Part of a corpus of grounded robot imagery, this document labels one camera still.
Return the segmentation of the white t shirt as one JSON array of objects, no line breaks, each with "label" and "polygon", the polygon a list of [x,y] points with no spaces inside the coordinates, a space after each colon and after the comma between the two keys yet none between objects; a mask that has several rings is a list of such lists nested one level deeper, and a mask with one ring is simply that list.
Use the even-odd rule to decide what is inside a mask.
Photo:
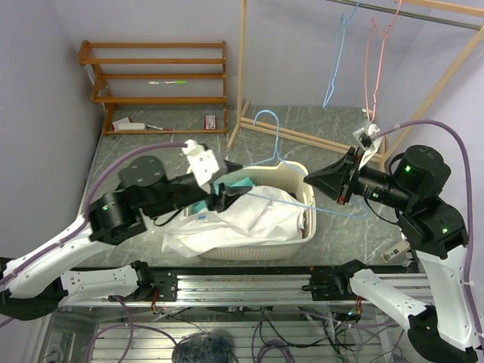
[{"label": "white t shirt", "polygon": [[299,240],[305,211],[286,191],[256,186],[224,212],[202,209],[175,219],[164,228],[162,251],[191,258],[215,248]]}]

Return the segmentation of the pink wire hanger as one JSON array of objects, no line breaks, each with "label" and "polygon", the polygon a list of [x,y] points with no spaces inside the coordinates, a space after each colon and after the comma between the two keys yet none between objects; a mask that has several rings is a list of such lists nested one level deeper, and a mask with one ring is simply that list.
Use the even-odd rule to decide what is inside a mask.
[{"label": "pink wire hanger", "polygon": [[398,17],[403,1],[395,1],[396,11],[386,26],[380,27],[376,18],[371,19],[365,49],[364,93],[366,117],[370,123],[375,121],[378,104],[378,92],[383,70],[386,43],[393,24]]}]

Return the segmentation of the teal t shirt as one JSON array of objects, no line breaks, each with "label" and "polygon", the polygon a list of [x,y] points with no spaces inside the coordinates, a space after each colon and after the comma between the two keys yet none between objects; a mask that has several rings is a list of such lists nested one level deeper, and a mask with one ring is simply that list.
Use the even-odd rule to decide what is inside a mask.
[{"label": "teal t shirt", "polygon": [[[253,188],[255,187],[255,185],[252,182],[252,180],[250,178],[248,178],[248,177],[242,178],[242,179],[240,179],[238,181],[234,181],[234,182],[232,182],[232,181],[224,181],[222,183],[224,183],[228,187],[231,187],[231,186],[234,186],[234,187],[235,186],[252,186]],[[199,213],[200,211],[206,209],[205,199],[202,200],[202,201],[196,202],[195,204],[192,205],[192,207],[191,207],[191,213],[192,214]]]}]

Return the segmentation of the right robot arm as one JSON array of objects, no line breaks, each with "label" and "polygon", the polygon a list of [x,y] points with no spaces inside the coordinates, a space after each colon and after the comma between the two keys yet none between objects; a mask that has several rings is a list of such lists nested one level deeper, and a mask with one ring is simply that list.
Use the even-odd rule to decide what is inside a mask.
[{"label": "right robot arm", "polygon": [[337,269],[335,294],[342,299],[356,295],[385,312],[427,361],[476,362],[482,343],[464,295],[470,237],[461,213],[439,196],[450,167],[438,151],[423,145],[401,153],[392,174],[363,166],[362,161],[362,150],[350,148],[304,182],[339,205],[356,195],[396,210],[396,224],[424,268],[433,302],[405,295],[357,259]]}]

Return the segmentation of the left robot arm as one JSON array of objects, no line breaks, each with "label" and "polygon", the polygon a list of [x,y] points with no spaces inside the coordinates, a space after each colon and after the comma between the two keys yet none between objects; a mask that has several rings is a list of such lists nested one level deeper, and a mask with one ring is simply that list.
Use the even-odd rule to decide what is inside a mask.
[{"label": "left robot arm", "polygon": [[144,155],[119,171],[116,190],[90,203],[66,230],[36,251],[18,259],[1,260],[1,314],[20,321],[44,317],[76,300],[121,296],[144,301],[159,282],[152,268],[135,261],[107,270],[76,269],[87,258],[110,250],[147,230],[145,218],[155,220],[200,201],[211,210],[225,211],[248,192],[245,187],[215,187],[220,177],[242,165],[216,160],[210,172],[205,157],[198,158],[208,180],[195,172],[168,179],[160,159]]}]

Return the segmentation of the blue hanger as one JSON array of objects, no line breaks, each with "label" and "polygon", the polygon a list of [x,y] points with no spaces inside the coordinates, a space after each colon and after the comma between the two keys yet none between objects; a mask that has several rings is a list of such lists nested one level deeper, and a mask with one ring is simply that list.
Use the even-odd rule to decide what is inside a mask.
[{"label": "blue hanger", "polygon": [[[273,112],[272,110],[264,109],[259,111],[252,122],[249,122],[250,126],[256,127],[257,123],[259,121],[259,118],[263,114],[268,114],[269,116],[272,116],[275,119],[275,142],[274,142],[274,149],[273,149],[273,154],[271,157],[266,158],[264,160],[260,160],[255,163],[250,163],[245,165],[245,167],[249,166],[264,166],[266,163],[271,163],[271,162],[278,162],[278,164],[282,164],[287,166],[289,169],[292,169],[293,171],[296,171],[298,174],[300,174],[303,178],[308,175],[307,172],[304,172],[301,167],[294,166],[293,164],[290,164],[288,161],[283,159],[280,155],[279,151],[279,136],[280,136],[280,120],[278,118],[278,115]],[[367,207],[364,207],[364,213],[362,215],[354,214],[354,213],[344,213],[344,212],[337,212],[334,210],[330,209],[322,209],[316,206],[312,206],[306,203],[301,203],[301,202],[282,202],[284,204],[288,205],[294,205],[294,206],[300,206],[305,208],[308,211],[312,212],[322,212],[322,213],[327,213],[330,215],[335,215],[335,216],[344,216],[344,217],[349,217],[353,219],[360,219],[360,220],[365,220],[368,217],[368,211],[369,209]]]},{"label": "blue hanger", "polygon": [[341,57],[342,57],[343,49],[345,45],[346,29],[348,25],[352,22],[352,18],[355,16],[355,13],[358,10],[359,5],[360,5],[360,1],[357,1],[353,6],[353,9],[349,15],[345,15],[344,12],[342,12],[340,15],[340,21],[338,23],[337,34],[335,38],[333,63],[331,67],[330,78],[327,84],[327,90],[322,104],[323,108],[328,107],[328,104],[330,103],[331,98],[334,95],[336,78],[340,68],[340,61],[341,61]]}]

